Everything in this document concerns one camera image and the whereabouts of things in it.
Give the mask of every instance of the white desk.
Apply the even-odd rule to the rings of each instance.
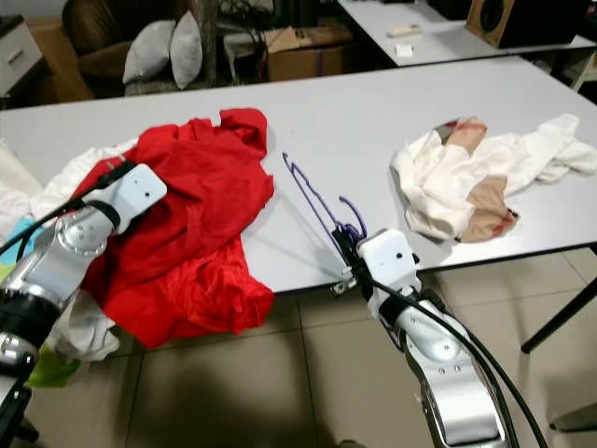
[[[549,49],[594,48],[595,43],[577,35],[566,45],[496,49],[465,28],[465,21],[447,21],[424,1],[413,4],[383,4],[379,0],[338,0],[353,20],[398,66],[445,63],[466,59],[523,54]],[[418,24],[419,35],[390,38],[386,33],[397,26]],[[414,47],[412,57],[397,57],[396,44]]]
[[[217,119],[220,109],[234,106],[257,107],[270,123],[264,166],[274,174],[276,192],[243,239],[252,274],[275,291],[333,282],[342,267],[286,171],[282,151],[340,219],[351,216],[335,200],[343,194],[376,231],[407,229],[388,168],[394,152],[449,119],[474,114],[489,124],[490,134],[526,133],[571,112],[582,119],[579,138],[597,146],[597,106],[516,57],[11,110],[0,113],[0,135],[48,181],[88,147],[121,142],[166,122]],[[508,198],[521,220],[502,238],[438,245],[409,233],[410,243],[424,268],[586,245],[597,241],[595,191],[597,175],[569,175]]]

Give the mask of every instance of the red shirt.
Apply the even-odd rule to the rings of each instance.
[[[255,109],[220,117],[220,126],[193,119],[139,137],[126,158],[149,165],[168,193],[110,238],[83,282],[106,315],[147,347],[259,326],[273,302],[249,274],[240,236],[273,194],[273,177],[260,165],[267,122]],[[77,191],[106,171],[98,163]]]

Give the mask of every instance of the white pillow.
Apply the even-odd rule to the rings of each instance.
[[[176,25],[170,44],[170,59],[174,81],[179,89],[193,82],[201,71],[201,30],[190,11]]]
[[[168,65],[175,25],[175,21],[154,21],[141,30],[127,53],[122,82],[151,79]]]

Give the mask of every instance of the speaker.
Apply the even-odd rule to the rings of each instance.
[[[572,42],[590,0],[473,0],[466,27],[500,49]]]

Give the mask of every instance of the black cable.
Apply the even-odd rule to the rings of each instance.
[[[54,210],[49,212],[47,215],[38,219],[27,229],[19,232],[17,235],[13,236],[8,241],[6,241],[2,245],[2,247],[0,247],[0,255],[4,254],[13,245],[15,245],[16,243],[21,241],[21,245],[19,246],[19,251],[17,253],[17,261],[19,261],[22,258],[22,255],[27,246],[27,242],[31,238],[31,235],[33,235],[34,232],[37,229],[39,229],[43,224],[50,221],[51,219],[54,219],[55,217],[59,217],[60,215],[63,215],[64,213],[66,213],[68,211],[77,210],[77,209],[81,208],[81,206],[84,205],[84,203],[82,201],[84,196],[91,193],[95,189],[105,189],[112,182],[120,179],[125,174],[127,174],[132,168],[134,168],[134,166],[136,166],[136,163],[134,163],[133,161],[124,160],[123,163],[121,163],[119,166],[114,168],[112,171],[109,171],[105,175],[101,175],[98,178],[98,180],[91,187],[81,191],[77,196],[72,197],[71,199],[69,199],[68,201],[63,203],[61,206],[55,208]]]
[[[440,319],[439,317],[437,317],[436,315],[434,315],[433,313],[429,312],[428,310],[426,310],[425,308],[423,308],[419,303],[417,303],[416,301],[412,301],[402,295],[400,295],[399,293],[397,293],[396,291],[393,291],[390,287],[387,287],[386,285],[374,280],[373,278],[371,278],[371,276],[369,274],[365,275],[366,280],[368,282],[370,282],[374,287],[381,289],[382,291],[400,299],[401,301],[407,303],[408,305],[412,306],[414,309],[416,309],[417,311],[420,311],[421,313],[423,313],[424,315],[426,315],[427,317],[429,317],[430,319],[432,319],[434,322],[436,322],[437,324],[439,324],[442,328],[444,328],[445,330],[447,330],[452,336],[454,336],[458,342],[460,342],[467,350],[468,352],[471,354],[471,356],[473,356],[475,358],[475,360],[478,362],[478,364],[480,365],[480,367],[483,369],[483,371],[489,372],[491,373],[491,369],[489,367],[489,365],[487,364],[487,360],[485,359],[485,357],[483,357],[479,350],[481,350],[483,352],[483,355],[488,356],[488,360],[490,361],[490,363],[492,363],[493,367],[496,369],[498,375],[502,378],[502,380],[504,381],[504,383],[506,384],[508,390],[510,391],[510,393],[512,394],[512,396],[514,397],[514,399],[516,400],[516,402],[519,404],[519,406],[522,409],[522,412],[524,413],[525,418],[527,419],[529,426],[531,427],[531,430],[533,431],[533,434],[535,435],[536,441],[538,443],[538,445],[541,448],[548,448],[548,444],[543,436],[543,433],[541,432],[541,429],[539,428],[539,425],[536,423],[535,417],[533,416],[533,414],[531,413],[531,410],[529,409],[528,405],[526,405],[526,403],[524,402],[524,398],[522,397],[521,393],[519,392],[519,390],[517,389],[517,387],[512,383],[512,381],[508,378],[506,372],[504,371],[504,369],[502,369],[502,367],[499,365],[499,363],[497,362],[497,360],[495,360],[495,358],[491,355],[491,353],[489,352],[489,350],[487,350],[487,348],[485,346],[479,347],[479,349],[473,345],[469,340],[467,340],[462,334],[460,334],[454,327],[452,327],[450,324],[448,324],[447,322],[444,322],[442,319]],[[498,405],[500,406],[500,408],[502,407],[502,404],[500,404],[500,395],[498,394],[498,396],[496,397],[498,399]],[[518,441],[515,440],[515,437],[513,438],[514,442],[516,443],[516,445],[513,446],[518,446]]]
[[[247,0],[222,0],[218,4],[218,18],[242,26],[251,37],[257,59],[263,60],[265,55],[265,61],[267,61],[268,45],[263,32],[278,28],[280,25],[271,11],[252,5]]]
[[[519,392],[517,387],[514,385],[514,383],[512,383],[512,380],[510,380],[510,378],[507,376],[507,373],[504,371],[504,369],[502,368],[500,363],[492,355],[492,352],[490,352],[490,350],[485,346],[485,344],[482,343],[480,341],[480,339],[475,335],[475,333],[473,333],[470,329],[466,329],[466,332],[468,333],[468,337],[473,342],[473,344],[477,346],[477,348],[480,350],[480,352],[487,358],[489,363],[497,371],[498,375],[500,375],[500,378],[502,378],[502,380],[506,384],[506,387],[512,393],[512,396],[516,400],[517,404],[521,407],[522,412],[524,413],[525,417],[527,417],[527,415],[530,416],[530,418],[527,417],[527,421],[529,422],[529,426],[531,427],[531,430],[533,431],[533,433],[534,434],[538,433],[538,434],[543,435],[543,433],[541,432],[541,428],[537,424],[535,417],[533,416],[533,413],[529,409],[529,406],[526,404],[526,401],[524,401],[524,398],[522,397],[521,393]]]

